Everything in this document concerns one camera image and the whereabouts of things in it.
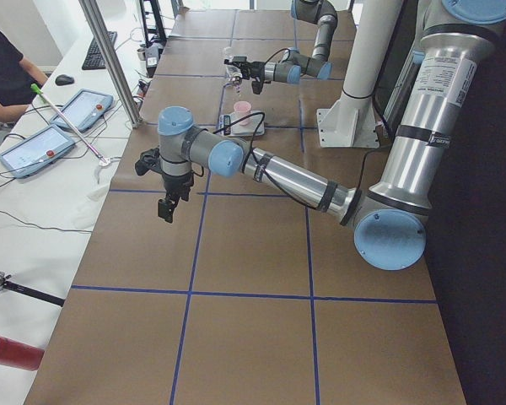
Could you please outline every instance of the warning label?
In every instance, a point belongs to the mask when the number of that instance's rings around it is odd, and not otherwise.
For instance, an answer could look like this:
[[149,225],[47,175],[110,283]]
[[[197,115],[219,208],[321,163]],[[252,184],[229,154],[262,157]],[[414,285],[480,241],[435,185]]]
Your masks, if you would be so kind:
[[459,107],[471,86],[476,64],[457,57],[426,57],[412,92],[437,95]]

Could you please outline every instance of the green tip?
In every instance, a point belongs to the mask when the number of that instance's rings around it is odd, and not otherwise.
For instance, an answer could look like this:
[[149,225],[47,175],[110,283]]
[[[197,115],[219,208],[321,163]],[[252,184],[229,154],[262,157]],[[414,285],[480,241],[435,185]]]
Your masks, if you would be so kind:
[[30,86],[30,88],[32,89],[32,91],[34,93],[36,93],[37,95],[40,95],[41,94],[41,89],[38,87],[37,84],[35,83],[32,83],[32,85]]

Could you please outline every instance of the brown table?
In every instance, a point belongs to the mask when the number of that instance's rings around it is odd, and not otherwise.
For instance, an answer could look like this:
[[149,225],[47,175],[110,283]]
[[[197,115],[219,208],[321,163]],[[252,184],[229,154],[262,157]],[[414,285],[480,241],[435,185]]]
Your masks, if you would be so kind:
[[[158,175],[135,175],[169,105],[215,126],[231,111],[222,50],[250,60],[316,27],[288,12],[190,11],[176,21],[28,404],[464,404],[424,260],[371,267],[353,233],[242,175],[196,179],[175,222],[156,214]],[[322,149],[317,108],[340,96],[353,37],[340,13],[328,81],[241,95],[266,112],[256,144],[352,187],[362,149]],[[368,159],[374,184],[386,154]]]

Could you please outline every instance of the robotic arm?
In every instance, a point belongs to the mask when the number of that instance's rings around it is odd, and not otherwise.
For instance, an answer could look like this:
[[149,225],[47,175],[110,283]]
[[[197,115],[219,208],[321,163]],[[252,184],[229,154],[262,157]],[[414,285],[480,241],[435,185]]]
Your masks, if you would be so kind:
[[334,215],[354,229],[358,252],[373,266],[396,270],[416,262],[425,248],[429,187],[477,64],[493,52],[506,19],[506,0],[425,1],[423,63],[382,178],[365,195],[244,140],[201,129],[186,108],[169,107],[159,115],[159,148],[144,153],[136,167],[139,175],[163,176],[167,195],[159,215],[172,222],[180,199],[187,201],[195,162],[225,177],[241,171]]
[[294,19],[317,24],[317,36],[311,57],[299,53],[297,48],[288,48],[281,61],[248,62],[247,57],[227,57],[223,63],[240,70],[240,79],[234,79],[233,85],[240,85],[241,79],[253,80],[253,93],[259,95],[264,83],[281,82],[298,84],[300,75],[308,75],[320,80],[327,80],[331,73],[330,56],[331,39],[337,28],[337,12],[330,2],[325,0],[293,0],[291,15]]

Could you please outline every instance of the blue joint cap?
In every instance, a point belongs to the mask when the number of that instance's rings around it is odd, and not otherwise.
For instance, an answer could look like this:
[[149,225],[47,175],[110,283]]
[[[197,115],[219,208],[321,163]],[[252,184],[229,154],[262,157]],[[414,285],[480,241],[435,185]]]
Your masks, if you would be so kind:
[[159,113],[159,135],[165,137],[179,135],[191,127],[193,127],[193,114],[184,107],[167,107]]
[[362,218],[354,230],[354,245],[372,266],[401,270],[422,256],[425,229],[411,213],[380,209]]
[[288,71],[287,83],[290,83],[290,84],[300,83],[300,75],[301,74],[302,74],[302,69],[300,69],[300,66],[293,65],[290,68],[290,70]]
[[496,24],[506,19],[506,0],[442,0],[457,19],[470,24]]
[[293,0],[293,2],[290,4],[290,16],[293,19],[298,19],[298,15],[296,15],[296,0]]
[[232,177],[244,158],[244,150],[230,140],[224,140],[212,148],[208,156],[208,169],[223,176]]
[[425,59],[425,53],[422,51],[412,51],[412,63],[415,65],[421,65]]
[[319,74],[317,74],[317,78],[320,80],[327,80],[330,78],[331,73],[331,62],[325,62],[324,65],[320,68]]

